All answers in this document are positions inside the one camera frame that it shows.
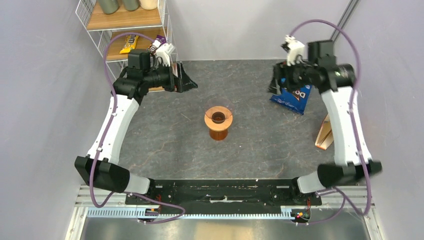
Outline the amber glass carafe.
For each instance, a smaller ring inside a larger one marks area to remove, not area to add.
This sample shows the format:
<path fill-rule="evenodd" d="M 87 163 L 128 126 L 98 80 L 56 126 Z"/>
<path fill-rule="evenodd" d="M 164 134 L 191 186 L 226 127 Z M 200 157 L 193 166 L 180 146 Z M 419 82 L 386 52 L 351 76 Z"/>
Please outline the amber glass carafe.
<path fill-rule="evenodd" d="M 213 130 L 213 129 L 209 130 L 209 136 L 216 141 L 224 140 L 227 137 L 227 135 L 228 135 L 228 129 L 227 128 L 222 130 L 222 131 L 216 131 L 216 130 Z"/>

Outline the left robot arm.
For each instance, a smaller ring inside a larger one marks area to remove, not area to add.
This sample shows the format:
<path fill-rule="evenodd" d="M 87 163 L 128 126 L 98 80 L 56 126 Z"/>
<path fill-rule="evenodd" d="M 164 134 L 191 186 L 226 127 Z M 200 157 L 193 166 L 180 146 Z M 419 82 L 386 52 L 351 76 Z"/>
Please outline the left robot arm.
<path fill-rule="evenodd" d="M 157 51 L 155 57 L 146 49 L 129 52 L 127 67 L 112 84 L 109 109 L 100 132 L 86 156 L 78 156 L 74 162 L 88 186 L 115 193 L 135 192 L 147 205 L 156 200 L 153 181 L 130 173 L 118 162 L 129 124 L 151 88 L 183 93 L 198 87 L 183 65 L 178 62 L 173 68 L 168 57 L 163 51 Z"/>

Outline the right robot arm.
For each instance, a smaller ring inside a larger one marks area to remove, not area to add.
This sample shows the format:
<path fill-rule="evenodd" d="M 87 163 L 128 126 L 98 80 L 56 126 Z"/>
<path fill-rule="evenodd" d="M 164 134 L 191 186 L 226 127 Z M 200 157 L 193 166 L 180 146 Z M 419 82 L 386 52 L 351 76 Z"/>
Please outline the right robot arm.
<path fill-rule="evenodd" d="M 332 40 L 304 45 L 288 35 L 281 46 L 286 60 L 273 66 L 268 91 L 294 92 L 314 86 L 324 102 L 335 143 L 334 162 L 320 164 L 316 171 L 295 178 L 289 200 L 300 205 L 309 193 L 355 184 L 382 172 L 382 163 L 373 160 L 359 119 L 357 98 L 352 96 L 356 75 L 351 64 L 338 64 Z"/>

